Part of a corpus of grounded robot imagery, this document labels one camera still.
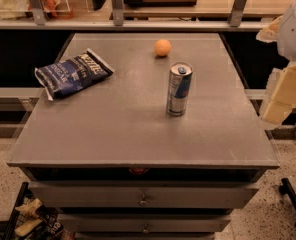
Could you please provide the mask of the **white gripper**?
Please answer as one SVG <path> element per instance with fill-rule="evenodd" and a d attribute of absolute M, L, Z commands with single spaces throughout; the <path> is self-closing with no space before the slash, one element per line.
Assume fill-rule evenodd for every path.
<path fill-rule="evenodd" d="M 278 53 L 289 61 L 296 61 L 296 0 L 282 16 L 260 30 L 260 42 L 277 41 Z M 296 108 L 296 62 L 285 68 L 274 68 L 269 75 L 259 114 L 262 121 L 280 125 Z"/>

